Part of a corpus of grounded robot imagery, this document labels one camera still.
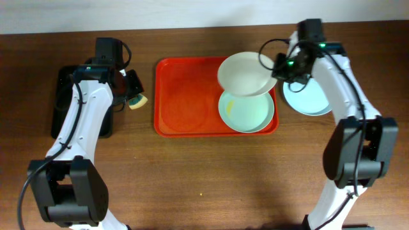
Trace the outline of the green and yellow sponge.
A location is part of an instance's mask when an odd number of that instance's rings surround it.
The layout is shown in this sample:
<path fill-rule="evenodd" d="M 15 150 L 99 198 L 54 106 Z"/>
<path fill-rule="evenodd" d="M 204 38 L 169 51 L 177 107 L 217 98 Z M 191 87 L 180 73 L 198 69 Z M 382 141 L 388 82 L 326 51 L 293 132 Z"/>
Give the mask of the green and yellow sponge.
<path fill-rule="evenodd" d="M 144 95 L 139 93 L 137 96 L 131 98 L 128 101 L 128 106 L 130 107 L 130 109 L 135 110 L 144 106 L 147 103 L 147 101 L 148 99 Z"/>

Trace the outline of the white plate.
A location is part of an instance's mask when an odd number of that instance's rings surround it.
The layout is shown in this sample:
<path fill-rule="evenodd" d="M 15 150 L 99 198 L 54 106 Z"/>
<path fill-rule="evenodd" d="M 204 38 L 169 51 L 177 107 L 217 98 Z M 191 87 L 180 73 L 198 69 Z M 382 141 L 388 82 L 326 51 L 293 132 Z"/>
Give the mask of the white plate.
<path fill-rule="evenodd" d="M 277 79 L 272 77 L 274 62 L 258 52 L 239 52 L 219 66 L 217 79 L 222 89 L 235 96 L 258 96 L 269 92 Z"/>

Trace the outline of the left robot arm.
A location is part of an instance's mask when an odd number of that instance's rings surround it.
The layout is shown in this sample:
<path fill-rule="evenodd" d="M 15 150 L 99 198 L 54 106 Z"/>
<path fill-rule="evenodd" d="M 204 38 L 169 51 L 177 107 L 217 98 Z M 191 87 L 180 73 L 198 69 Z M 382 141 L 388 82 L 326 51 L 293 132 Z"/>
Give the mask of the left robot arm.
<path fill-rule="evenodd" d="M 138 109 L 147 103 L 135 70 L 127 70 L 128 46 L 97 38 L 95 56 L 71 75 L 72 99 L 59 134 L 43 160 L 33 160 L 19 195 L 17 220 L 30 188 L 45 222 L 70 229 L 122 229 L 109 210 L 109 191 L 95 165 L 95 148 L 107 111 L 115 105 Z"/>

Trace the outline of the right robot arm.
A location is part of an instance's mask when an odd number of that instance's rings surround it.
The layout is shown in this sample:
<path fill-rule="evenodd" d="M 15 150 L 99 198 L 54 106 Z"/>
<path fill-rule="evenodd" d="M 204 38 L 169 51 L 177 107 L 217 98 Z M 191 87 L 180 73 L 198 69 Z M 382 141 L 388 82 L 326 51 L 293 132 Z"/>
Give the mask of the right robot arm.
<path fill-rule="evenodd" d="M 375 109 L 358 84 L 339 42 L 327 42 L 320 19 L 305 19 L 277 55 L 272 77 L 307 84 L 314 79 L 332 109 L 336 128 L 323 152 L 327 182 L 302 229 L 342 229 L 356 200 L 386 175 L 398 125 Z"/>

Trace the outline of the light blue plate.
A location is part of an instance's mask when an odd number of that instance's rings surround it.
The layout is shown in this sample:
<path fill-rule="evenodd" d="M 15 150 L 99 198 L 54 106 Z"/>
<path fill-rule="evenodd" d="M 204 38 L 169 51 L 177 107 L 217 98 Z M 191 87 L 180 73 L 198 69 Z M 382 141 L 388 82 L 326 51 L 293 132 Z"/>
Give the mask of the light blue plate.
<path fill-rule="evenodd" d="M 275 105 L 268 93 L 240 97 L 226 91 L 219 98 L 219 115 L 232 130 L 240 133 L 255 133 L 267 127 L 274 118 Z"/>
<path fill-rule="evenodd" d="M 287 104 L 307 116 L 321 116 L 332 109 L 320 85 L 311 79 L 306 85 L 283 83 L 282 93 Z"/>

